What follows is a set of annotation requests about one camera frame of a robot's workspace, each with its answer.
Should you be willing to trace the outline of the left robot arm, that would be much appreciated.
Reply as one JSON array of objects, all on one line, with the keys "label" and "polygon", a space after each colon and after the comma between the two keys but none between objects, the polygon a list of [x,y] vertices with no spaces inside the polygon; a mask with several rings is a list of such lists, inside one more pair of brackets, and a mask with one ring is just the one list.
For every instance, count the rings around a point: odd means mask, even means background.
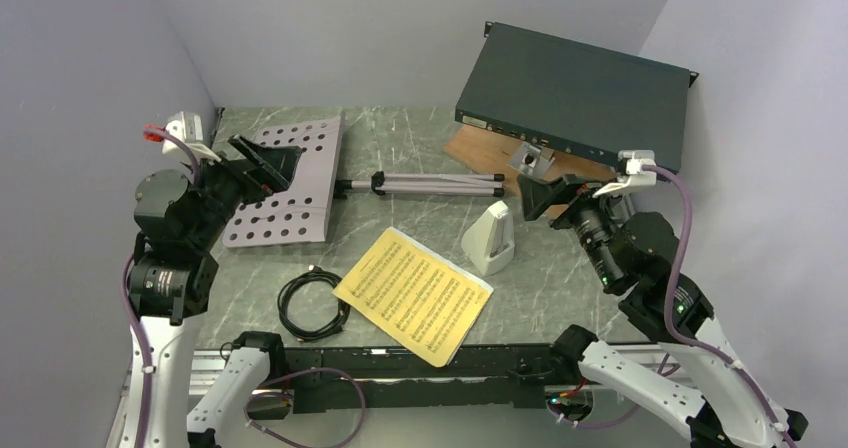
[{"label": "left robot arm", "polygon": [[279,385],[287,374],[282,340],[270,333],[242,335],[242,361],[188,411],[194,350],[218,271],[212,247],[243,205],[286,191],[302,149],[267,147],[235,135],[236,159],[148,127],[147,140],[172,144],[187,172],[160,170],[135,191],[138,226],[120,293],[133,341],[124,447],[219,447],[225,422],[256,383]]}]

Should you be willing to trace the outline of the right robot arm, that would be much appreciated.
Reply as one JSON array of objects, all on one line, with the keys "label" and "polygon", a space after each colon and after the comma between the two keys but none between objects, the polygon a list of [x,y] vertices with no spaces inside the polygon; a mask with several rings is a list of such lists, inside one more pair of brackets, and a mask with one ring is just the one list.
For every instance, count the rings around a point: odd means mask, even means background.
[{"label": "right robot arm", "polygon": [[583,376],[604,384],[694,447],[794,447],[801,441],[807,417],[765,393],[730,345],[712,303],[682,272],[693,221],[691,194],[683,182],[677,183],[684,209],[679,230],[657,212],[615,221],[608,201],[627,188],[626,178],[604,184],[574,175],[554,181],[523,175],[518,186],[526,220],[561,208],[551,227],[576,234],[604,292],[619,297],[629,323],[673,358],[691,385],[629,365],[610,344],[578,325],[566,328],[551,346],[557,379],[574,383]]}]

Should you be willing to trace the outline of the white perforated music stand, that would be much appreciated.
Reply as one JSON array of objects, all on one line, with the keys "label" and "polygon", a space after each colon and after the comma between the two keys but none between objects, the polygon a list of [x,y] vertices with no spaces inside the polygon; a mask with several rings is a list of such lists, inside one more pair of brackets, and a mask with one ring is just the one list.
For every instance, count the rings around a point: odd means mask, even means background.
[{"label": "white perforated music stand", "polygon": [[377,171],[365,180],[337,177],[345,115],[272,126],[254,141],[262,148],[298,148],[301,156],[290,187],[260,202],[236,208],[222,235],[227,248],[322,243],[333,201],[349,192],[479,196],[505,195],[505,176],[495,174],[414,174]]}]

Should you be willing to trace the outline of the yellow sheet music book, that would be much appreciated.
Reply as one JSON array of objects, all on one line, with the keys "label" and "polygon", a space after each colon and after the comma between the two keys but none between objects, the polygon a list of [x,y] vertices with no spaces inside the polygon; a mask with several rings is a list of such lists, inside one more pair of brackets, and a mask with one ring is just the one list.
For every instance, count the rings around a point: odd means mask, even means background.
[{"label": "yellow sheet music book", "polygon": [[393,227],[333,290],[436,368],[453,360],[492,293],[488,283]]}]

